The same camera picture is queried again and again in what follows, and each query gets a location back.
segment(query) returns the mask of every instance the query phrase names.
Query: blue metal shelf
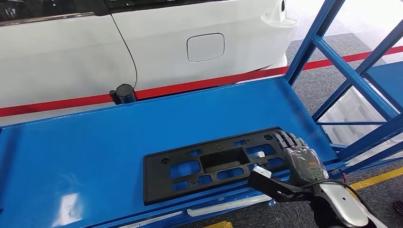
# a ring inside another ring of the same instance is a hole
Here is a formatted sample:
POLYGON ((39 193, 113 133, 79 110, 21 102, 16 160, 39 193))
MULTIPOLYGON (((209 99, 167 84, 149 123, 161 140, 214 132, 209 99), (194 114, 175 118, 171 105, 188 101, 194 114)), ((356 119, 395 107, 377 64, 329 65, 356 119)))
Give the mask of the blue metal shelf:
MULTIPOLYGON (((318 48, 333 65, 346 77, 346 81, 323 103, 313 114, 312 118, 318 125, 380 125, 366 136, 355 143, 347 145, 332 145, 341 161, 347 161, 365 151, 391 139, 403 132, 403 114, 399 114, 389 103, 384 100, 362 77, 366 77, 389 101, 402 111, 403 93, 399 86, 402 84, 402 63, 387 64, 372 67, 382 55, 391 48, 403 36, 403 20, 395 29, 375 48, 375 50, 353 70, 324 40, 323 35, 335 18, 335 15, 343 5, 344 0, 326 0, 320 9, 312 27, 301 44, 293 62, 290 65, 285 77, 292 85, 300 71, 307 63, 315 48, 318 48), (335 102, 351 87, 354 86, 367 101, 379 112, 387 122, 335 122, 323 123, 318 120, 335 102)), ((365 169, 402 150, 402 142, 392 146, 378 154, 375 154, 358 164, 339 167, 333 172, 333 178, 340 178, 344 173, 350 173, 365 169)))
POLYGON ((403 61, 368 70, 365 78, 388 99, 394 107, 403 112, 403 61))
POLYGON ((66 213, 62 204, 81 208, 65 227, 109 226, 253 192, 243 181, 144 206, 143 156, 277 125, 302 137, 325 164, 337 162, 283 77, 6 126, 0 227, 51 227, 66 213))

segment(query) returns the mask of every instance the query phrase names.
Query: red floor line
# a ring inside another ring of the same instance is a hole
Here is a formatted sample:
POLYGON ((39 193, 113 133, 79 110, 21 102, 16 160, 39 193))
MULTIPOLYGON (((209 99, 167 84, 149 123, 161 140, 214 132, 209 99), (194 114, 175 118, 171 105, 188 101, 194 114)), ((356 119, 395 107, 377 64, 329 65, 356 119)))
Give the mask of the red floor line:
MULTIPOLYGON (((385 55, 390 55, 394 53, 403 52, 403 46, 393 47, 389 49, 385 55)), ((352 62, 357 60, 365 59, 371 52, 364 52, 360 54, 348 55, 344 56, 343 59, 346 62, 352 62)), ((332 63, 328 59, 319 60, 309 62, 305 65, 303 70, 315 69, 320 67, 327 67, 331 66, 332 63)), ((268 69, 268 70, 261 70, 261 71, 253 71, 244 74, 238 75, 231 75, 231 76, 224 76, 212 79, 206 79, 201 81, 195 82, 188 82, 182 83, 177 85, 168 85, 159 88, 152 88, 152 89, 145 89, 136 91, 136 97, 138 99, 145 99, 151 98, 156 96, 186 92, 195 89, 202 89, 212 86, 221 86, 226 84, 231 84, 239 81, 256 79, 261 77, 268 77, 274 75, 281 75, 285 74, 288 67, 279 67, 275 69, 268 69)), ((106 102, 111 102, 112 99, 110 98, 109 94, 105 95, 95 95, 95 96, 88 96, 88 97, 81 97, 81 98, 72 98, 67 100, 59 100, 59 101, 50 101, 50 102, 43 102, 37 104, 26 104, 26 105, 19 105, 13 107, 5 107, 0 108, 0 117, 10 116, 10 115, 19 115, 19 114, 27 114, 27 113, 35 113, 35 112, 42 112, 42 111, 50 111, 62 108, 71 108, 71 107, 79 107, 85 105, 95 105, 95 104, 102 104, 106 102)))

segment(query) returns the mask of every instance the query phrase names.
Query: blue metal frame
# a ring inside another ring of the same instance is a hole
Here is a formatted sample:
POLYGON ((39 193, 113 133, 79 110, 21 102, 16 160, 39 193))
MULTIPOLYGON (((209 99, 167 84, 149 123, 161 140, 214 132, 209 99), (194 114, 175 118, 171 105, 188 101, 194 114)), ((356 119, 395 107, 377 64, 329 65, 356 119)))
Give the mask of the blue metal frame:
POLYGON ((312 42, 322 53, 335 65, 335 67, 346 77, 355 88, 368 100, 372 106, 386 120, 397 116, 397 112, 364 81, 364 79, 353 70, 321 37, 313 37, 312 42))
POLYGON ((371 165, 371 164, 373 164, 373 163, 375 163, 377 161, 380 161, 380 160, 382 160, 384 158, 392 156, 392 155, 396 154, 397 152, 400 152, 401 150, 403 150, 403 142, 400 142, 400 143, 398 143, 398 144, 396 144, 394 146, 391 146, 388 149, 385 149, 384 151, 379 152, 379 153, 377 153, 377 154, 375 154, 375 155, 373 155, 373 156, 371 156, 371 157, 369 157, 369 158, 367 158, 367 159, 365 159, 365 160, 363 160, 363 161, 361 161, 361 162, 359 162, 359 163, 357 163, 355 165, 342 167, 340 169, 340 172, 337 173, 334 176, 334 178, 340 178, 342 176, 343 172, 344 173, 351 173, 351 172, 354 172, 356 170, 365 168, 366 166, 369 166, 369 165, 371 165))
MULTIPOLYGON (((373 66, 387 50, 389 50, 403 36, 403 20, 383 39, 383 41, 371 52, 371 54, 355 70, 359 75, 364 76, 368 69, 373 66)), ((344 93, 351 88, 351 83, 346 80, 342 85, 319 107, 312 115, 314 121, 318 121, 323 114, 334 105, 344 93)))
POLYGON ((312 37, 323 37, 325 35, 327 29, 340 10, 344 1, 345 0, 326 0, 322 5, 317 17, 307 33, 307 36, 305 37, 304 41, 302 41, 298 52, 295 54, 295 57, 284 76, 290 85, 294 84, 295 80, 299 76, 299 73, 301 73, 305 64, 315 51, 316 47, 312 43, 312 37))
MULTIPOLYGON (((312 55, 315 48, 318 48, 333 65, 346 77, 346 81, 322 104, 312 115, 317 125, 380 125, 355 143, 344 146, 331 144, 335 151, 340 151, 337 156, 341 161, 347 161, 359 154, 374 148, 384 141, 403 132, 403 116, 389 105, 362 77, 376 63, 383 54, 391 48, 403 36, 403 20, 392 30, 392 32, 379 44, 378 47, 353 70, 324 40, 323 35, 334 19, 343 0, 326 0, 318 13, 311 29, 307 33, 301 48, 298 50, 293 62, 290 65, 285 77, 290 85, 293 85, 302 68, 312 55), (381 114, 387 122, 380 121, 357 121, 357 122, 318 122, 322 115, 351 87, 354 86, 368 102, 381 114)), ((401 149, 402 145, 395 145, 383 152, 380 152, 369 159, 366 159, 354 166, 343 166, 340 172, 334 177, 340 177, 342 172, 349 173, 370 166, 374 162, 388 157, 401 149)))

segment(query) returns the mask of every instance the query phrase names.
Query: robotic arm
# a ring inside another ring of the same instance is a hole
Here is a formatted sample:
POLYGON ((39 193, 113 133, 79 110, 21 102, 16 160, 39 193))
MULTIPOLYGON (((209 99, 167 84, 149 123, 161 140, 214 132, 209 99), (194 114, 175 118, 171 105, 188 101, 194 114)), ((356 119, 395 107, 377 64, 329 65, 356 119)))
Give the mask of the robotic arm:
POLYGON ((292 133, 278 130, 272 134, 283 149, 290 169, 287 183, 271 178, 271 172, 255 167, 248 184, 277 202, 309 201, 315 222, 320 228, 385 228, 368 209, 359 195, 357 202, 342 181, 329 175, 316 152, 292 133))

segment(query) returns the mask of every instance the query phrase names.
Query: gray carpet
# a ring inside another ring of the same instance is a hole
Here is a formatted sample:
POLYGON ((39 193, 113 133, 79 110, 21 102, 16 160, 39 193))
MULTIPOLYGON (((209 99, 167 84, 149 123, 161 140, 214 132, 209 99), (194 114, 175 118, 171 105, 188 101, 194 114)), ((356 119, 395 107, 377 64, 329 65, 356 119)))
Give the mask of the gray carpet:
MULTIPOLYGON (((325 37, 326 42, 341 56, 371 51, 354 34, 343 34, 325 37)), ((286 55, 288 62, 296 54, 300 41, 294 41, 289 46, 286 55)), ((310 61, 325 59, 320 51, 316 50, 310 61)), ((350 63, 356 68, 361 61, 350 63)), ((334 66, 303 71, 293 88, 304 103, 309 113, 317 108, 344 82, 344 77, 334 66)), ((354 183, 387 171, 403 167, 402 162, 396 162, 385 167, 372 169, 356 175, 348 175, 347 182, 354 183)), ((366 199, 367 204, 376 213, 376 216, 389 228, 403 227, 403 217, 392 208, 392 202, 403 200, 400 190, 403 188, 403 176, 399 176, 379 184, 359 190, 359 194, 366 199)), ((221 221, 232 222, 235 228, 314 228, 313 214, 306 202, 278 203, 268 206, 260 203, 235 210, 226 214, 187 224, 181 228, 202 228, 221 221)))

